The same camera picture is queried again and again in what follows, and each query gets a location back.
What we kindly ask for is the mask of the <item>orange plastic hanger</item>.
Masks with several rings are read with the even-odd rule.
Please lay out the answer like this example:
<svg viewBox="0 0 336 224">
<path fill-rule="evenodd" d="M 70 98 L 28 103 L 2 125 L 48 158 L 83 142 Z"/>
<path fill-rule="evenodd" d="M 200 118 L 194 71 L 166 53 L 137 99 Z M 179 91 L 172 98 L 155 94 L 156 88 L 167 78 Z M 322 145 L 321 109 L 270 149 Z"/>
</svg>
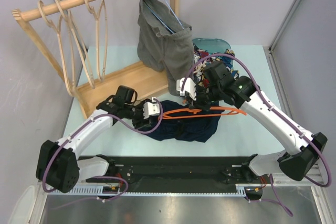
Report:
<svg viewBox="0 0 336 224">
<path fill-rule="evenodd" d="M 177 120 L 177 119 L 200 119 L 229 115 L 244 115 L 247 113 L 241 109 L 211 105 L 208 111 L 202 109 L 190 109 L 187 105 L 179 104 L 174 101 L 164 100 L 161 102 L 163 107 L 164 120 Z"/>
</svg>

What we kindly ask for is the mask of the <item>navy blue shorts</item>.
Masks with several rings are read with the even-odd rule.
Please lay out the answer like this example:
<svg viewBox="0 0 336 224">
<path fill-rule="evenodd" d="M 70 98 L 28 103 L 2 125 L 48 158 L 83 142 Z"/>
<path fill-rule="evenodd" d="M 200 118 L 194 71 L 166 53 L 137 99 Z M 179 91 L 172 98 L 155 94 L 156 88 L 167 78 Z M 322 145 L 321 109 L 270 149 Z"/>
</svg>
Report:
<svg viewBox="0 0 336 224">
<path fill-rule="evenodd" d="M 159 127 L 147 136 L 157 141 L 176 139 L 179 141 L 197 141 L 205 143 L 215 134 L 221 117 L 200 119 L 162 120 Z"/>
</svg>

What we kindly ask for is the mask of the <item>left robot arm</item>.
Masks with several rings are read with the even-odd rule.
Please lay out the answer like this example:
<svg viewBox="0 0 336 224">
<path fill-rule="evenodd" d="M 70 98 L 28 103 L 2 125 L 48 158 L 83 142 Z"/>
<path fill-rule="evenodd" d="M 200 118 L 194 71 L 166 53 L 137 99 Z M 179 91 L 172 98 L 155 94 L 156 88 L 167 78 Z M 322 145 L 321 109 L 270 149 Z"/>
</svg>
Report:
<svg viewBox="0 0 336 224">
<path fill-rule="evenodd" d="M 93 113 L 72 133 L 52 142 L 45 141 L 39 152 L 36 178 L 51 193 L 71 191 L 77 182 L 102 179 L 110 182 L 116 169 L 103 155 L 80 159 L 82 152 L 103 132 L 120 122 L 127 128 L 150 134 L 161 124 L 163 108 L 157 98 L 137 101 L 137 92 L 119 86 L 115 94 L 100 102 Z"/>
</svg>

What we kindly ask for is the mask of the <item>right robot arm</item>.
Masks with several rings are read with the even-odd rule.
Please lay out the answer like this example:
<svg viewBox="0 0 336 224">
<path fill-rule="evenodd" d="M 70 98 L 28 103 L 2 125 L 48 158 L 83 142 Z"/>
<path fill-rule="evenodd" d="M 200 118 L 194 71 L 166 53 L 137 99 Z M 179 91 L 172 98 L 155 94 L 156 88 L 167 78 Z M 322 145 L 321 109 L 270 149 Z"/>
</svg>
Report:
<svg viewBox="0 0 336 224">
<path fill-rule="evenodd" d="M 261 175 L 277 172 L 295 181 L 306 178 L 320 158 L 327 137 L 321 132 L 312 134 L 300 127 L 266 97 L 252 78 L 240 76 L 234 79 L 221 61 L 207 65 L 203 74 L 208 81 L 206 87 L 198 86 L 190 77 L 176 83 L 177 91 L 187 96 L 190 106 L 209 110 L 213 102 L 224 101 L 252 116 L 284 147 L 281 152 L 252 155 L 244 163 L 243 179 L 254 183 Z"/>
</svg>

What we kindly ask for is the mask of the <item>grey shorts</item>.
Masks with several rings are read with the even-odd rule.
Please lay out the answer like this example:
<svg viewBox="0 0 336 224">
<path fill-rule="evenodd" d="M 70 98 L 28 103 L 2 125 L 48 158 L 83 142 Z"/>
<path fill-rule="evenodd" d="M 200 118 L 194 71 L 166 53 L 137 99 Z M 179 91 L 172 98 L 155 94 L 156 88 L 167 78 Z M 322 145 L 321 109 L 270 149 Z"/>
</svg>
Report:
<svg viewBox="0 0 336 224">
<path fill-rule="evenodd" d="M 170 34 L 148 10 L 143 0 L 139 1 L 138 25 L 139 59 L 155 71 L 164 70 L 169 93 L 177 96 L 176 81 L 183 78 L 194 63 L 192 31 L 186 28 Z"/>
</svg>

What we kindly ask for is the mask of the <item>wooden hanger middle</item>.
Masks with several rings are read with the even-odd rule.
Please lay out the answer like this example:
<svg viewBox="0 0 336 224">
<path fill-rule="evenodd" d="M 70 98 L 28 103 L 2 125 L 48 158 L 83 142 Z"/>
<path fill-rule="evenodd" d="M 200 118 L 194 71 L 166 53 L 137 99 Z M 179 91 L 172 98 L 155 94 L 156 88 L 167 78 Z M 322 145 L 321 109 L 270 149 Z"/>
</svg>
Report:
<svg viewBox="0 0 336 224">
<path fill-rule="evenodd" d="M 72 33 L 72 37 L 74 38 L 75 44 L 77 46 L 77 49 L 79 51 L 80 60 L 82 63 L 83 70 L 86 74 L 86 77 L 88 79 L 89 85 L 94 89 L 94 77 L 93 77 L 93 71 L 91 62 L 87 53 L 87 50 L 85 48 L 85 43 L 83 40 L 83 37 L 78 29 L 78 26 L 74 20 L 74 17 L 71 13 L 71 11 L 67 11 L 67 14 L 65 14 L 64 10 L 60 6 L 60 0 L 55 0 L 55 3 L 59 9 L 59 12 L 61 15 L 63 15 L 64 18 L 68 18 L 69 26 L 70 26 L 70 32 Z"/>
</svg>

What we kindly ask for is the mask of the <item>wooden hanger far left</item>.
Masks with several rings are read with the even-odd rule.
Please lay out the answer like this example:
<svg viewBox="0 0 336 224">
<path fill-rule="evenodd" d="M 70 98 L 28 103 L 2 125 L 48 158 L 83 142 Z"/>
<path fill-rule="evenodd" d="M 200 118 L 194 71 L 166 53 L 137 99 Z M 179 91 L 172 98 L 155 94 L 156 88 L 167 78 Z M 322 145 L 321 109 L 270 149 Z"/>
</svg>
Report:
<svg viewBox="0 0 336 224">
<path fill-rule="evenodd" d="M 68 68 L 67 68 L 66 57 L 64 53 L 64 47 L 62 44 L 62 37 L 61 37 L 62 23 L 65 23 L 68 29 L 68 32 L 70 33 L 70 26 L 69 26 L 68 18 L 67 17 L 64 18 L 63 15 L 60 15 L 58 19 L 58 23 L 57 25 L 55 25 L 54 22 L 51 19 L 48 19 L 47 15 L 45 14 L 45 11 L 43 9 L 44 2 L 39 0 L 37 2 L 37 7 L 39 10 L 39 13 L 41 14 L 42 19 L 46 22 L 47 26 L 52 28 L 56 33 L 59 52 L 60 52 L 61 66 L 62 66 L 62 75 L 65 80 L 65 86 L 66 86 L 68 94 L 74 97 L 75 96 L 75 58 L 74 58 L 72 38 L 71 38 L 71 34 L 69 34 L 68 37 L 69 37 L 69 43 L 70 43 L 70 59 L 71 59 L 71 72 L 72 72 L 72 75 L 71 75 L 72 80 L 70 81 L 69 76 L 68 76 Z"/>
</svg>

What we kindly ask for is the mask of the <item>wooden clothes rack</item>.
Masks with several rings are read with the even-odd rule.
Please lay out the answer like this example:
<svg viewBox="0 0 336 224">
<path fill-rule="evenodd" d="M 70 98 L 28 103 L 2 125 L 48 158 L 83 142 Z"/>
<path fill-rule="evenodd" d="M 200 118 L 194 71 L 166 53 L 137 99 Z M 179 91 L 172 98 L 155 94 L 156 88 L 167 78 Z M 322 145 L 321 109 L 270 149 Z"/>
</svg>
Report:
<svg viewBox="0 0 336 224">
<path fill-rule="evenodd" d="M 90 2 L 93 1 L 97 0 L 62 0 L 60 1 L 60 6 L 66 12 L 71 8 L 86 5 L 89 13 L 95 17 L 96 25 L 99 25 L 99 14 L 90 6 Z M 179 13 L 179 4 L 180 0 L 170 0 L 170 6 L 176 14 Z M 55 2 L 44 5 L 43 9 L 47 17 L 55 13 L 60 14 Z M 30 21 L 42 18 L 38 7 L 26 12 L 14 9 L 12 10 L 12 16 L 65 83 L 61 62 L 57 62 L 49 48 L 30 24 Z M 116 91 L 119 85 L 139 87 L 141 90 L 138 93 L 138 98 L 141 100 L 162 95 L 168 91 L 168 81 L 164 73 L 151 70 L 141 62 L 136 62 L 110 74 L 98 73 L 97 77 L 94 77 L 94 82 L 94 89 L 89 85 L 89 82 L 80 86 L 75 84 L 74 98 L 78 100 L 84 118 L 88 118 L 91 115 L 99 99 L 102 99 L 111 91 Z"/>
</svg>

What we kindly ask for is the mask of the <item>teal plastic basket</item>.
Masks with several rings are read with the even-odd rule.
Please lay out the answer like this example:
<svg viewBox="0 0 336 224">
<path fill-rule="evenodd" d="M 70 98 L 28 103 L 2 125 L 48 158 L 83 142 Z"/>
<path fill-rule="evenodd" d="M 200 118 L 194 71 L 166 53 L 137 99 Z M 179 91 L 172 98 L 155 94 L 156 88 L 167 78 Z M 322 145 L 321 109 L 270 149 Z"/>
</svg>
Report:
<svg viewBox="0 0 336 224">
<path fill-rule="evenodd" d="M 212 54 L 230 54 L 234 52 L 228 42 L 222 39 L 195 38 L 192 40 L 194 46 L 194 63 Z"/>
</svg>

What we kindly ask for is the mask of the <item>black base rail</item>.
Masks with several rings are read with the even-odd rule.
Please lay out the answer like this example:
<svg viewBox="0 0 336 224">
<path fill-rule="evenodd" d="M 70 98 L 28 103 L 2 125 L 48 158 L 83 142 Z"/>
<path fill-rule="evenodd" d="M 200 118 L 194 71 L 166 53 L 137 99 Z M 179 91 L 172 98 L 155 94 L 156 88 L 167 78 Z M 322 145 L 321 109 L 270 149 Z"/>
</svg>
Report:
<svg viewBox="0 0 336 224">
<path fill-rule="evenodd" d="M 263 188 L 267 175 L 248 171 L 246 156 L 239 157 L 141 157 L 109 156 L 112 167 L 102 179 L 91 183 L 109 183 L 120 176 L 129 184 L 130 193 L 223 194 L 233 193 L 236 185 Z"/>
</svg>

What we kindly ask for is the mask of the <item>aluminium frame extrusion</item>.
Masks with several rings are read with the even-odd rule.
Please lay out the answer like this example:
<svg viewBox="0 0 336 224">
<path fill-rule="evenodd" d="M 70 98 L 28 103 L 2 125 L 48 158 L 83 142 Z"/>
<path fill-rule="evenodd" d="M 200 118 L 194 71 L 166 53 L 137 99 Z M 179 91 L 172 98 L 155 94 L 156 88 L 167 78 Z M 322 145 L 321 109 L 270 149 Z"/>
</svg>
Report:
<svg viewBox="0 0 336 224">
<path fill-rule="evenodd" d="M 281 46 L 266 50 L 279 85 L 281 107 L 312 134 L 321 132 L 330 139 L 324 124 L 328 115 L 323 90 L 325 71 L 319 60 L 306 52 Z"/>
</svg>

